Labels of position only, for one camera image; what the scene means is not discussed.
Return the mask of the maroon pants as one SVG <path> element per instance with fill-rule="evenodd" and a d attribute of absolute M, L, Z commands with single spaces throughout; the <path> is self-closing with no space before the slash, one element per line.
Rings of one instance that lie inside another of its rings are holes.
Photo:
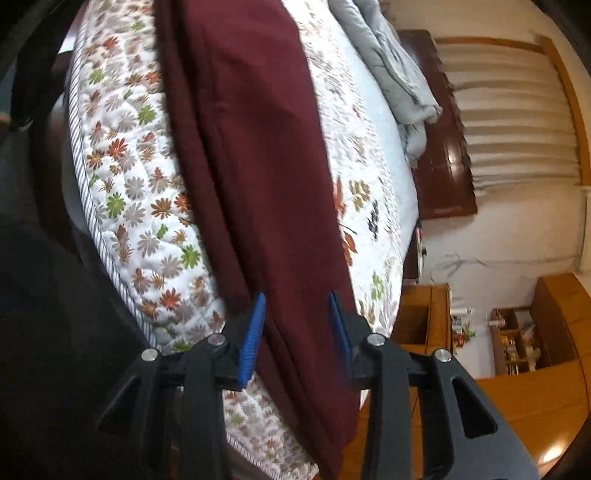
<path fill-rule="evenodd" d="M 329 294 L 355 299 L 314 85 L 279 1 L 158 1 L 158 61 L 187 197 L 228 312 L 266 296 L 256 371 L 297 442 L 334 479 L 360 396 Z"/>

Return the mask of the wooden desk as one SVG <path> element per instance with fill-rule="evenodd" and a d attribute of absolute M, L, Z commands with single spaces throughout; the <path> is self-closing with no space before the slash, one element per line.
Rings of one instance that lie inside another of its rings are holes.
<path fill-rule="evenodd" d="M 406 350 L 430 355 L 438 349 L 451 350 L 451 336 L 449 286 L 405 285 L 391 339 Z"/>

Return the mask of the dark wooden headboard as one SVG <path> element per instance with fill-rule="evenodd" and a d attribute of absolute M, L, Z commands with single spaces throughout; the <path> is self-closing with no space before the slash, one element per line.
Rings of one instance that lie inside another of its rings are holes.
<path fill-rule="evenodd" d="M 435 41 L 426 30 L 404 30 L 400 37 L 443 109 L 439 120 L 426 126 L 427 148 L 413 171 L 419 218 L 475 215 L 478 207 L 464 125 Z"/>

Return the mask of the floral quilt bedspread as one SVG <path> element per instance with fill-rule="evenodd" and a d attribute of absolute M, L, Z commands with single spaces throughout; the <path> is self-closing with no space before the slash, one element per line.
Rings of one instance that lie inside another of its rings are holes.
<path fill-rule="evenodd" d="M 149 1 L 93 1 L 69 89 L 73 165 L 98 255 L 165 354 L 221 330 L 224 303 L 173 152 Z M 317 96 L 356 306 L 389 334 L 418 220 L 405 146 L 382 90 L 324 1 L 290 1 Z"/>

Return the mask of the beige window curtain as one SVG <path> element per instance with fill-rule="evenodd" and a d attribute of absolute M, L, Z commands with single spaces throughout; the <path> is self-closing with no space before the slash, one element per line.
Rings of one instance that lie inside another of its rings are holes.
<path fill-rule="evenodd" d="M 548 38 L 449 37 L 436 45 L 460 111 L 477 195 L 585 183 L 582 112 Z"/>

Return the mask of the light blue comforter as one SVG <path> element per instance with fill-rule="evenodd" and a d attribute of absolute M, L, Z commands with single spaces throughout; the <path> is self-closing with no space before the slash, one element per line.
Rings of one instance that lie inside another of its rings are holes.
<path fill-rule="evenodd" d="M 425 75 L 379 1 L 332 0 L 329 10 L 377 80 L 398 124 L 407 164 L 417 167 L 427 149 L 426 126 L 437 123 L 443 112 Z"/>

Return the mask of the wooden wall shelf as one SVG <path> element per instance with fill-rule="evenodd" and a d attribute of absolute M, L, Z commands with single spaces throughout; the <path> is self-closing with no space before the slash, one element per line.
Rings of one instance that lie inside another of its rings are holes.
<path fill-rule="evenodd" d="M 542 351 L 529 307 L 494 308 L 488 325 L 497 376 L 518 376 L 537 370 Z"/>

